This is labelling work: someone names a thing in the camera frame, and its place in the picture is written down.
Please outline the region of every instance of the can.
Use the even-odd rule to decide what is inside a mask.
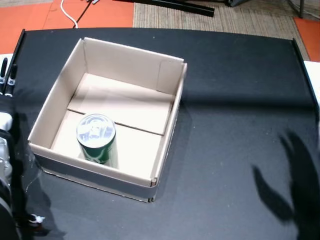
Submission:
[[[117,168],[116,125],[100,113],[85,115],[76,127],[76,138],[86,160]]]

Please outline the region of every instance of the open cardboard box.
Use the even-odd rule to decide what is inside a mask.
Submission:
[[[174,132],[187,64],[181,58],[80,39],[29,135],[50,174],[150,202]],[[117,168],[84,159],[76,127],[84,114],[116,123]]]

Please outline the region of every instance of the floor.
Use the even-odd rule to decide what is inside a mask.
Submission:
[[[22,28],[27,30],[72,28],[73,23],[60,9],[61,0],[0,0],[0,53],[14,50]],[[295,38],[305,60],[320,62],[320,22],[297,12],[287,0],[251,0],[231,8],[223,3],[200,2],[215,7],[214,17],[206,17],[164,7],[100,0],[91,4],[80,28],[134,27],[170,28],[250,34],[281,39]],[[65,10],[77,19],[87,6],[86,0],[64,0]],[[305,0],[305,10],[320,14],[319,0]]]

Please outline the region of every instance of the black tabletop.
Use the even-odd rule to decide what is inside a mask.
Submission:
[[[155,202],[41,173],[24,149],[82,37],[188,63]],[[26,210],[46,217],[50,230],[34,239],[306,240],[318,234],[317,111],[291,40],[169,29],[28,31],[17,64],[14,136]]]

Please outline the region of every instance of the pen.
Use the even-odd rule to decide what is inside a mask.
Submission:
[[[4,90],[4,95],[12,97],[14,94],[14,88],[16,84],[16,75],[17,75],[17,64],[13,64],[11,68],[11,73],[10,77],[8,79],[8,82],[6,84],[5,90]]]
[[[5,87],[5,75],[7,69],[8,58],[4,58],[2,62],[1,72],[0,72],[0,95],[3,95]]]

